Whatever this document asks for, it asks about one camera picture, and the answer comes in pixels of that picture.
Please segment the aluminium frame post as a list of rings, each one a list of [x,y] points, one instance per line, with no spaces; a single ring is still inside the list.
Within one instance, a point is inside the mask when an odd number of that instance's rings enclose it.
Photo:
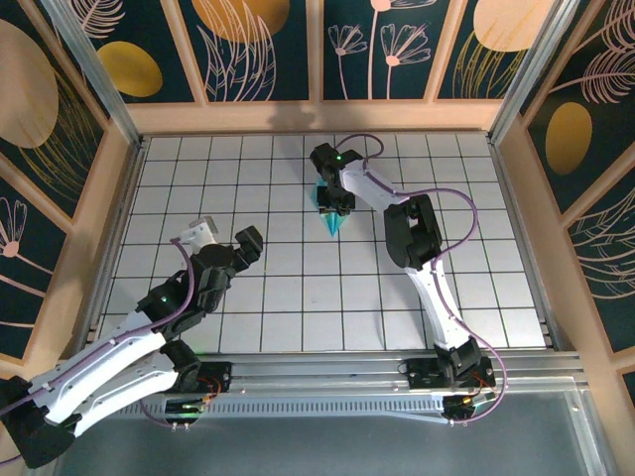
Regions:
[[[140,133],[93,40],[106,40],[125,17],[123,0],[38,0],[101,103],[135,149]]]
[[[548,12],[533,45],[525,54],[488,132],[488,144],[500,144],[530,90],[554,55],[558,43],[572,21],[580,0],[556,0]]]

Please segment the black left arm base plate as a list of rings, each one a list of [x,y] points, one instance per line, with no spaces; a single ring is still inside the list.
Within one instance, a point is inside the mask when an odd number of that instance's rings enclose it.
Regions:
[[[168,394],[220,394],[229,390],[232,381],[230,362],[202,362],[179,375]]]

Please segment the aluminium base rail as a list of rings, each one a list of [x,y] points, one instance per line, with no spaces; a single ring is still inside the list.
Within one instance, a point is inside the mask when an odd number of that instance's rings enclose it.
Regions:
[[[555,392],[561,389],[589,387],[579,357],[571,352],[532,350],[504,351],[491,359],[496,387],[478,389],[411,390],[398,366],[410,358],[436,358],[430,352],[344,352],[289,354],[202,354],[177,361],[153,352],[130,363],[120,357],[100,358],[93,363],[68,360],[54,374],[62,377],[63,389],[79,391],[86,399],[106,385],[122,378],[133,383],[151,379],[172,387],[179,375],[202,362],[230,362],[232,381],[226,392],[232,396],[340,396],[383,395],[395,393],[431,393],[439,395],[472,394],[477,391],[511,393]]]

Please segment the grey metal tray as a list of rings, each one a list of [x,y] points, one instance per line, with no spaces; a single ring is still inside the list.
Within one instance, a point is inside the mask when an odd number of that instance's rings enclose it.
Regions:
[[[172,432],[114,418],[82,436],[54,476],[606,476],[561,394],[513,394],[486,418],[221,418]]]

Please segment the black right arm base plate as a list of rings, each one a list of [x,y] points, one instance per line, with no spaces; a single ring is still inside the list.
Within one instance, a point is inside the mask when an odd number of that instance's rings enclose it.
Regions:
[[[411,390],[478,389],[481,385],[496,387],[492,362],[488,357],[481,357],[477,364],[458,374],[432,357],[406,359],[400,363],[398,371],[406,377]]]

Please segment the grey table side rail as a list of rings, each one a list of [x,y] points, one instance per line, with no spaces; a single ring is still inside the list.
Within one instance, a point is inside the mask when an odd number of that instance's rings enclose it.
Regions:
[[[563,343],[558,325],[555,322],[551,305],[548,302],[546,289],[539,273],[535,254],[532,250],[527,229],[525,227],[520,206],[513,192],[512,183],[506,169],[505,162],[499,148],[490,140],[487,140],[491,153],[494,169],[497,173],[503,200],[509,215],[511,227],[519,249],[524,273],[527,278],[530,295],[538,316],[539,323],[544,329],[543,335],[548,350],[563,351]]]
[[[140,143],[128,154],[127,164],[123,169],[106,220],[105,241],[98,256],[99,266],[92,280],[87,302],[78,316],[76,334],[72,343],[68,345],[68,350],[72,352],[82,350],[97,335],[96,328],[99,327],[111,293],[122,238],[146,159],[148,145],[148,138],[141,136]]]

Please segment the light blue paper sheet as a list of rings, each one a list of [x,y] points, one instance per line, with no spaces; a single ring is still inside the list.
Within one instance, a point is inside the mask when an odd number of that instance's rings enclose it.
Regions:
[[[320,214],[321,209],[319,208],[319,204],[318,204],[318,190],[323,186],[326,186],[326,183],[321,178],[318,178],[315,181],[314,188],[312,191],[312,201],[315,207],[317,208],[319,216],[322,222],[324,223],[326,229],[328,230],[330,236],[334,237],[338,233],[339,229],[343,225],[344,221],[348,218],[348,216],[339,216],[337,212],[336,212],[336,215],[330,215],[330,216]]]

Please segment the small black electronics module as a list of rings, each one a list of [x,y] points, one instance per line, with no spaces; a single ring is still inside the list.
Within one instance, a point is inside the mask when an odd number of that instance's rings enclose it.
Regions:
[[[204,399],[167,399],[163,418],[173,430],[189,430],[208,407]]]
[[[478,395],[453,395],[443,397],[442,416],[448,420],[471,419],[476,411],[492,402],[497,396],[493,392]]]

